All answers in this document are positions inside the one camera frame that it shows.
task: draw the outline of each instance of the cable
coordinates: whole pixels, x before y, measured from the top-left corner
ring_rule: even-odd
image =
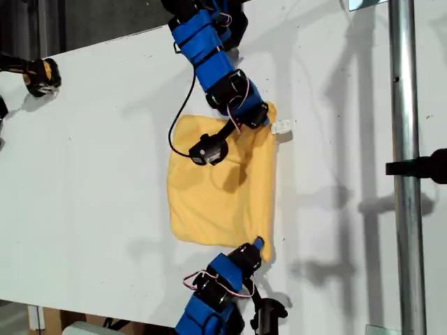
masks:
[[[216,283],[218,285],[220,285],[221,287],[224,288],[224,290],[228,293],[230,293],[232,296],[237,297],[237,298],[241,298],[241,299],[248,299],[253,297],[254,293],[255,293],[255,285],[254,285],[254,281],[252,281],[253,283],[253,288],[251,290],[250,295],[240,295],[239,293],[233,292],[232,290],[230,290],[229,288],[227,288],[224,284],[220,283],[217,281],[217,279],[219,278],[219,275],[217,274],[216,276],[213,276],[211,274],[209,274],[208,272],[206,272],[205,270],[200,270],[200,271],[196,271],[193,274],[190,274],[186,277],[183,278],[183,285],[185,285],[187,288],[189,288],[190,290],[196,291],[197,288],[195,286],[189,285],[186,281],[194,276],[197,276],[198,274],[206,274],[207,276],[211,277],[212,279],[214,279],[216,281]]]
[[[244,97],[244,100],[242,100],[242,102],[238,105],[237,109],[241,108],[242,105],[244,105],[244,102],[246,101],[247,97],[249,96],[249,92],[250,92],[250,80],[249,80],[249,78],[247,78],[247,90],[245,91],[245,97]]]
[[[194,68],[193,82],[191,83],[191,88],[189,89],[189,92],[186,95],[186,98],[184,99],[183,105],[181,106],[177,115],[175,116],[173,124],[171,124],[171,126],[169,128],[169,133],[168,133],[169,146],[172,149],[172,151],[174,151],[177,155],[183,156],[185,158],[190,158],[190,155],[183,154],[182,152],[180,152],[180,151],[176,150],[176,148],[174,148],[173,141],[171,140],[171,134],[173,132],[175,124],[177,123],[177,120],[179,119],[180,114],[183,112],[183,109],[185,108],[186,104],[188,103],[189,98],[191,97],[191,94],[193,93],[195,84],[196,84],[196,69]]]
[[[234,120],[233,115],[231,114],[230,105],[226,106],[226,112],[227,112],[228,117],[230,118],[231,122],[233,122],[233,124],[235,125],[237,134],[240,135],[240,128],[239,128],[238,124],[236,123],[236,121]]]
[[[221,12],[221,15],[226,16],[226,23],[221,24],[221,26],[223,27],[229,27],[231,22],[233,21],[233,18],[231,17],[231,15]]]

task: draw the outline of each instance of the floor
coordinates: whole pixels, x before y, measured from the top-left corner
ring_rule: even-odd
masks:
[[[0,334],[28,335],[26,305],[0,300]]]

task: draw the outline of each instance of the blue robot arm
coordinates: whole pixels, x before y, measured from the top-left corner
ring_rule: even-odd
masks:
[[[231,63],[227,51],[237,47],[248,20],[241,0],[162,0],[175,17],[169,27],[178,53],[193,65],[207,102],[230,120],[215,135],[204,134],[189,150],[195,164],[213,165],[228,153],[226,138],[242,124],[268,124],[268,105],[254,83]]]
[[[189,300],[175,332],[179,335],[238,335],[244,320],[237,308],[235,293],[245,285],[251,292],[256,314],[251,327],[262,335],[278,334],[278,318],[287,311],[273,299],[261,299],[250,276],[261,266],[264,241],[244,244],[228,255],[219,254],[193,284],[197,289]]]

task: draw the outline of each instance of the black clamp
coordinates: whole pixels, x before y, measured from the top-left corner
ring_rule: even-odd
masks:
[[[447,184],[447,149],[436,150],[430,157],[387,163],[386,175],[431,178],[437,184]]]
[[[54,93],[61,86],[59,68],[51,58],[32,61],[23,76],[29,93],[37,98]]]
[[[235,130],[231,121],[215,135],[203,134],[200,141],[189,150],[189,157],[197,165],[216,165],[228,155],[226,138]]]
[[[263,298],[250,321],[251,328],[259,335],[278,335],[279,319],[287,318],[286,308],[279,301]]]
[[[8,115],[8,108],[6,107],[5,100],[0,96],[0,123]]]

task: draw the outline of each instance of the yellow cloth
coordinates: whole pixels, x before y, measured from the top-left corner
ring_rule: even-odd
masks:
[[[268,116],[276,120],[269,103]],[[187,153],[203,133],[215,134],[225,121],[185,115],[175,129],[177,150]],[[274,143],[270,127],[244,126],[227,139],[224,161],[198,166],[190,158],[171,153],[168,172],[170,222],[182,241],[238,247],[257,236],[265,241],[264,261],[272,257],[274,201]]]

